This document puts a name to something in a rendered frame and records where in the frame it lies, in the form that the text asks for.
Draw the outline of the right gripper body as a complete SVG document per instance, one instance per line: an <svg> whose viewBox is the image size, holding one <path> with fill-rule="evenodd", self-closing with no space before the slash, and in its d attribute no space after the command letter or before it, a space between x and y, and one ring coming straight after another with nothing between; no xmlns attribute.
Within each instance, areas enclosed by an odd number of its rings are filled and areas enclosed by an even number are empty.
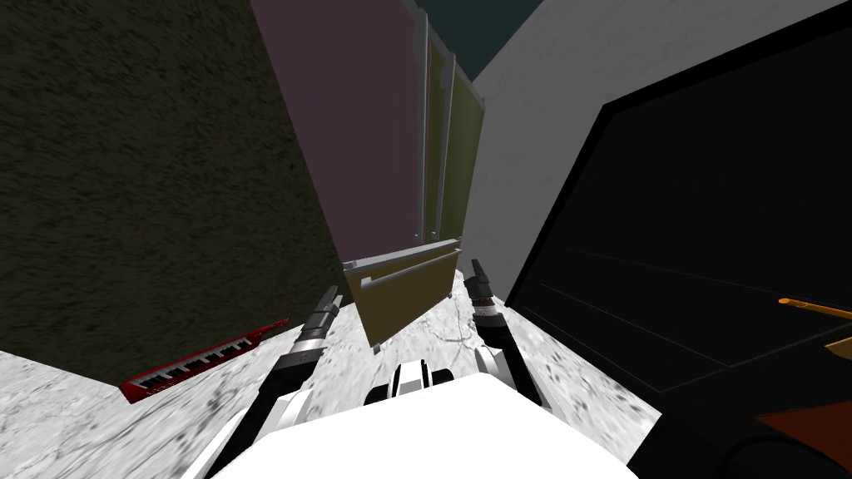
<svg viewBox="0 0 852 479"><path fill-rule="evenodd" d="M494 316L498 313L493 302L493 292L487 280L465 279L464 287L472 302L475 316Z"/></svg>

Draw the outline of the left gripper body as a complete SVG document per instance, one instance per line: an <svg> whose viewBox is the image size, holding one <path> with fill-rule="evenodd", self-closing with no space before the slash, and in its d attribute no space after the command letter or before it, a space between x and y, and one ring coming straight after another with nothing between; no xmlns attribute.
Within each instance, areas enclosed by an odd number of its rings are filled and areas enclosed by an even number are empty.
<svg viewBox="0 0 852 479"><path fill-rule="evenodd" d="M312 312L301 328L301 338L325 339L336 315L338 315L338 305L333 302L326 304L321 310Z"/></svg>

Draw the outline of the olive drawer front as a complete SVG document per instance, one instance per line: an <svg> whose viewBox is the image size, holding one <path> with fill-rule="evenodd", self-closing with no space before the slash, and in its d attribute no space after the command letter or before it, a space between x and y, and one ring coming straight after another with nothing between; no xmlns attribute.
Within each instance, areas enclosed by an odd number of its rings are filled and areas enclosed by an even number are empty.
<svg viewBox="0 0 852 479"><path fill-rule="evenodd" d="M371 348L379 346L446 299L453 287L458 255L403 277L362 290L363 278L395 273L436 256L462 249L462 239L446 239L343 265L362 328Z"/></svg>

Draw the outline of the tall olive grey-framed cabinet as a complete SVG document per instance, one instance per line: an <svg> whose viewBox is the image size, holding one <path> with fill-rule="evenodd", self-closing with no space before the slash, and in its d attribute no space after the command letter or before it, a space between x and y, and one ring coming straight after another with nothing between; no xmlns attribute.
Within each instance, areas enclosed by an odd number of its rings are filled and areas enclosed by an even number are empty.
<svg viewBox="0 0 852 479"><path fill-rule="evenodd" d="M484 99L415 6L418 229L422 244L463 234L485 113Z"/></svg>

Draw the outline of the red keyboard instrument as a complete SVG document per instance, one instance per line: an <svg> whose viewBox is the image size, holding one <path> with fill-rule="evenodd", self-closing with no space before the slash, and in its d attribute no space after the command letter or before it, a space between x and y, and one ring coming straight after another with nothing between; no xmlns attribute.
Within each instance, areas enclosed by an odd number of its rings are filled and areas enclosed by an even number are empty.
<svg viewBox="0 0 852 479"><path fill-rule="evenodd" d="M119 390L130 404L134 404L256 349L264 340L286 331L289 322L282 319L230 342L141 374L119 385Z"/></svg>

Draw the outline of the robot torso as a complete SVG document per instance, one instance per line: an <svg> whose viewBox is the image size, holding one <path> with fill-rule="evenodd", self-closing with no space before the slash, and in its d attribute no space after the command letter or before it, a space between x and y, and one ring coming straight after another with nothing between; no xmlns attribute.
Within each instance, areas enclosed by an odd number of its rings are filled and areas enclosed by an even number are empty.
<svg viewBox="0 0 852 479"><path fill-rule="evenodd" d="M212 479L637 479L499 379L475 373L263 437Z"/></svg>

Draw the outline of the large black cabinet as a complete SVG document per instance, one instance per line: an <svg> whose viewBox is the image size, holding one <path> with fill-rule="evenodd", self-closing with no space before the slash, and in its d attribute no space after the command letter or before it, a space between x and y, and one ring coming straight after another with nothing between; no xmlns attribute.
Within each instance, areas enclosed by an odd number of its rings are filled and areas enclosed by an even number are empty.
<svg viewBox="0 0 852 479"><path fill-rule="evenodd" d="M852 1L607 103L507 298L660 414L638 479L852 479Z"/></svg>

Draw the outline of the orange stick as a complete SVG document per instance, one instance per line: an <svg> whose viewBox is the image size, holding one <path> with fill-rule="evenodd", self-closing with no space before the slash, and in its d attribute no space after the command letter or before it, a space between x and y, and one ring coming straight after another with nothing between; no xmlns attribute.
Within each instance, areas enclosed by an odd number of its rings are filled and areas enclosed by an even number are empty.
<svg viewBox="0 0 852 479"><path fill-rule="evenodd" d="M839 317L839 318L843 318L843 319L847 319L849 321L852 321L852 312L846 311L846 310L843 310L843 309L836 309L836 308L831 308L831 307L827 307L827 306L823 306L823 305L819 305L819 304L812 304L812 303L807 303L807 302L804 302L804 301L788 299L788 298L781 298L781 299L778 300L778 303L779 304L786 304L786 305L794 306L796 308L814 311L814 312L818 312L818 313L821 313L821 314L827 314L827 315L831 315L831 316L835 316L835 317Z"/></svg>

